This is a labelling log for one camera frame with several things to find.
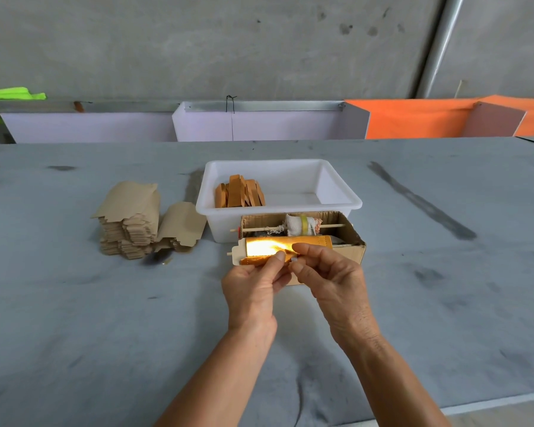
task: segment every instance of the metal bar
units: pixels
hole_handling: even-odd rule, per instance
[[[225,100],[191,101],[182,99],[161,100],[0,100],[0,113],[123,113],[161,112],[173,113],[182,102],[186,111],[225,111]],[[297,101],[238,101],[235,111],[341,111],[342,100],[297,100]]]
[[[449,40],[453,34],[453,29],[459,17],[463,1],[447,0],[445,3],[435,38],[427,55],[427,61],[425,62],[419,87],[417,88],[416,98],[418,99],[427,99],[431,94],[433,83],[435,82],[437,73],[439,73],[441,62],[449,46]]]

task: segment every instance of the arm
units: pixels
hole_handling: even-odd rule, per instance
[[[381,335],[360,265],[330,249],[295,244],[289,269],[310,287],[334,340],[350,359],[378,424],[450,426],[403,358]]]
[[[236,266],[224,277],[228,331],[155,426],[237,425],[277,331],[273,295],[290,280],[284,258],[261,269]]]

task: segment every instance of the person's left hand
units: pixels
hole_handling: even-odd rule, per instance
[[[234,266],[221,280],[228,303],[230,330],[248,323],[264,324],[277,321],[273,316],[273,295],[289,281],[291,274],[285,264],[285,252],[278,251],[263,267]]]

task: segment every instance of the gray wall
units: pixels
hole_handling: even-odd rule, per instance
[[[410,97],[442,0],[0,0],[0,88]]]
[[[465,0],[430,97],[534,97],[534,0]]]

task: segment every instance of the neon green fabric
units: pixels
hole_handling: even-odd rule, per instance
[[[26,87],[2,88],[0,100],[45,100],[45,93],[32,94]]]

